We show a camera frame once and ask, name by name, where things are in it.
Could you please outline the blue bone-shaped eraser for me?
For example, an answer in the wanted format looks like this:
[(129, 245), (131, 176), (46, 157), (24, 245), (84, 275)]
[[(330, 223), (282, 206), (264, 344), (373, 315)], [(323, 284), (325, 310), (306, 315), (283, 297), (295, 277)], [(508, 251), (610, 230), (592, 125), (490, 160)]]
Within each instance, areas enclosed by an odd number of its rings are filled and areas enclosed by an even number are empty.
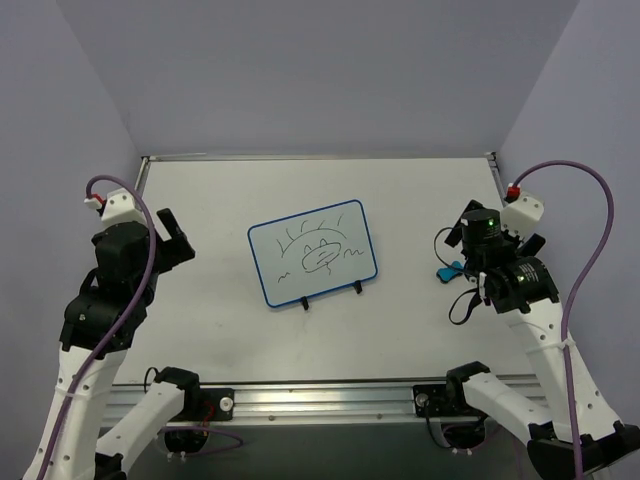
[(436, 272), (436, 278), (441, 283), (447, 284), (463, 274), (463, 266), (458, 261), (454, 261), (449, 266), (439, 268)]

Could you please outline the blue framed whiteboard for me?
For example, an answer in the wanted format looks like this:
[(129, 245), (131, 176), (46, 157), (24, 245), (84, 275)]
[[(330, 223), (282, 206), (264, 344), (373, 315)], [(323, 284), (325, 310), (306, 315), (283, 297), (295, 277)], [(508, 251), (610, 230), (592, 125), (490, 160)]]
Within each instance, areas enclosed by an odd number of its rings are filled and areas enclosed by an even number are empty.
[(274, 309), (362, 284), (379, 273), (358, 199), (253, 225), (247, 237), (265, 303)]

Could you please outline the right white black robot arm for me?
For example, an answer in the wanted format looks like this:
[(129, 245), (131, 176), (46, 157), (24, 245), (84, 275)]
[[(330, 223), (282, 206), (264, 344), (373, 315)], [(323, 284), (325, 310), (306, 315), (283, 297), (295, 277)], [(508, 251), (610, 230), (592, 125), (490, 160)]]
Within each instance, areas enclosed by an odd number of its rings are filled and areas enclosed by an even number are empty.
[(446, 374), (444, 400), (455, 412), (479, 411), (514, 435), (543, 479), (575, 479), (638, 451), (639, 429), (624, 423), (562, 329), (559, 293), (536, 258), (544, 240), (511, 231), (501, 213), (470, 201), (445, 240), (460, 246), (469, 306), (492, 306), (518, 338), (546, 399), (539, 406), (479, 361)]

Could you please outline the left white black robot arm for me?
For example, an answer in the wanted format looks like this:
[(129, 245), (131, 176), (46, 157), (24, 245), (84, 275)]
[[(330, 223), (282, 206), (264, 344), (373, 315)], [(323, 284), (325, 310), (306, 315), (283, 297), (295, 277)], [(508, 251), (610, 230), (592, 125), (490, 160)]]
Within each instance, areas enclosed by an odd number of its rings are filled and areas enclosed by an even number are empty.
[(137, 221), (116, 223), (92, 239), (97, 266), (64, 312), (58, 378), (27, 479), (124, 479), (171, 419), (190, 419), (201, 409), (198, 375), (166, 367), (113, 431), (100, 432), (158, 276), (195, 257), (171, 210), (157, 216), (166, 240)]

